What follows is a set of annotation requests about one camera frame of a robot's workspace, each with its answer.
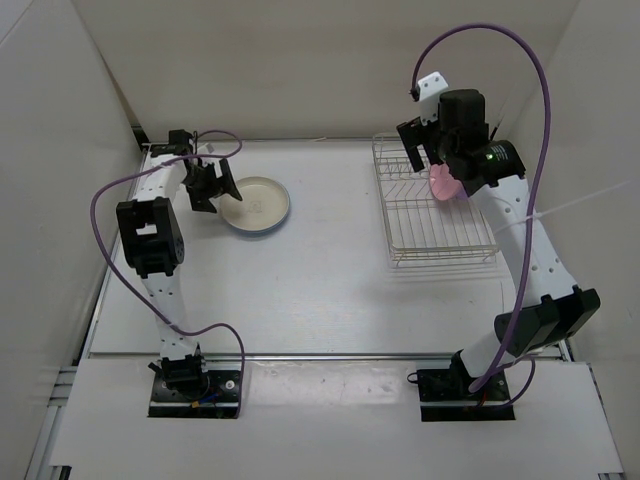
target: white plate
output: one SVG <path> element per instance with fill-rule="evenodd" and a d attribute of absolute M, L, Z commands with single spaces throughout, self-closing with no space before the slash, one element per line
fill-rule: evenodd
<path fill-rule="evenodd" d="M 247 177 L 236 182 L 242 202 L 229 195 L 220 200 L 220 214 L 229 225 L 246 233 L 266 233 L 289 213 L 289 194 L 275 180 Z"/>

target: white wall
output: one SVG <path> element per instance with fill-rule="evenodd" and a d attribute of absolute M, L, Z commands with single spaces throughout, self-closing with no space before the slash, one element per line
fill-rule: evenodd
<path fill-rule="evenodd" d="M 23 478 L 57 369 L 84 334 L 104 269 L 91 195 L 140 158 L 73 6 L 35 0 L 25 11 L 27 3 L 0 3 L 3 479 Z M 115 198 L 99 212 L 109 239 Z"/>
<path fill-rule="evenodd" d="M 553 137 L 539 210 L 632 179 L 616 193 L 544 220 L 563 260 L 602 298 L 601 314 L 575 338 L 592 363 L 625 469 L 640 478 L 640 3 L 582 0 L 548 74 Z M 530 171 L 542 130 L 531 100 L 512 140 Z"/>
<path fill-rule="evenodd" d="M 370 136 L 416 115 L 407 95 L 428 42 L 470 21 L 509 26 L 548 59 L 577 0 L 74 0 L 152 140 L 170 128 L 246 138 Z M 489 119 L 535 73 L 511 40 L 468 32 L 424 72 L 478 87 Z"/>

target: metal dish rack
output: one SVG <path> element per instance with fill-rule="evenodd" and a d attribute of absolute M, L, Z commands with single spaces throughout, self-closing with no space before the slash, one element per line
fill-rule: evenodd
<path fill-rule="evenodd" d="M 395 134 L 373 137 L 373 159 L 391 260 L 397 267 L 494 265 L 498 246 L 466 199 L 436 200 L 429 169 L 415 173 Z"/>

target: white table surface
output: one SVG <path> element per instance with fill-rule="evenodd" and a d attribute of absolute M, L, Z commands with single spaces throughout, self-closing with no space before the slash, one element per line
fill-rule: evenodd
<path fill-rule="evenodd" d="M 504 271 L 465 280 L 391 267 L 370 142 L 250 142 L 230 163 L 236 179 L 281 182 L 291 215 L 275 233 L 246 238 L 218 216 L 191 212 L 178 192 L 193 329 L 231 323 L 255 354 L 452 352 L 511 308 Z M 122 249 L 116 263 L 142 288 Z M 158 352 L 152 314 L 115 277 L 99 312 L 91 353 Z M 226 331 L 199 341 L 207 353 L 237 351 Z"/>
<path fill-rule="evenodd" d="M 541 361 L 509 422 L 421 423 L 407 362 L 250 363 L 238 420 L 147 418 L 149 358 L 80 363 L 71 480 L 597 480 L 622 471 L 586 365 Z M 529 366 L 507 372 L 520 389 Z"/>

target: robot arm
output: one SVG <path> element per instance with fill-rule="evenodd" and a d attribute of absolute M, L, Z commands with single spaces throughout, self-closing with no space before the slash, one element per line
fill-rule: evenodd
<path fill-rule="evenodd" d="M 169 132 L 167 145 L 153 146 L 150 167 L 178 155 L 194 152 L 191 134 L 184 130 Z M 225 193 L 242 200 L 236 189 L 226 159 L 220 161 L 222 176 L 217 177 L 214 164 L 177 162 L 143 177 L 133 199 L 116 208 L 125 258 L 142 279 L 149 300 L 181 330 L 189 331 L 182 292 L 180 264 L 185 247 L 171 201 L 181 183 L 186 185 L 192 210 L 215 213 L 210 198 Z M 160 333 L 160 367 L 167 388 L 195 396 L 206 386 L 200 346 L 193 337 L 174 331 L 156 317 Z"/>
<path fill-rule="evenodd" d="M 518 284 L 529 201 L 525 168 L 518 152 L 506 140 L 489 138 L 485 99 L 477 90 L 449 90 L 442 75 L 435 72 L 418 82 L 414 98 L 420 106 L 420 117 L 398 126 L 413 169 L 425 168 L 419 147 L 424 148 L 430 164 L 447 164 L 487 220 Z M 599 307 L 596 291 L 580 290 L 544 226 L 534 217 L 523 309 L 502 363 L 572 336 Z M 493 332 L 454 355 L 452 368 L 465 387 L 487 371 L 510 317 L 511 312 L 496 317 Z"/>

